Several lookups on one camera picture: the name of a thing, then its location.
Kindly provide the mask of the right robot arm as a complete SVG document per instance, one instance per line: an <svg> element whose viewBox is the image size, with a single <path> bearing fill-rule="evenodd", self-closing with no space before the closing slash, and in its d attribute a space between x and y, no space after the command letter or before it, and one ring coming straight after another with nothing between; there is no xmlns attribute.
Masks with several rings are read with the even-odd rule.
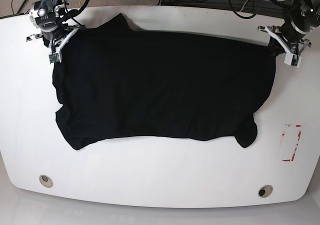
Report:
<svg viewBox="0 0 320 225"><path fill-rule="evenodd" d="M80 9L68 9L70 0L40 0L31 5L29 19L35 28L40 30L38 34L31 34L26 41L44 39L50 54L57 52L65 37L76 29L85 30L86 27L78 22L75 17L86 8L86 1Z"/></svg>

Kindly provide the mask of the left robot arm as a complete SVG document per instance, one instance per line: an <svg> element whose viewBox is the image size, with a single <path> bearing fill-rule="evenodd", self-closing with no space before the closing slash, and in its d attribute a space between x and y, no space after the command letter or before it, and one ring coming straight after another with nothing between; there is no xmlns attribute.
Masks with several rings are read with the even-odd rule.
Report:
<svg viewBox="0 0 320 225"><path fill-rule="evenodd" d="M304 48L311 46L305 36L320 26L320 0L292 0L291 4L269 1L282 8L284 23L266 26L263 30L277 41L285 53L297 58Z"/></svg>

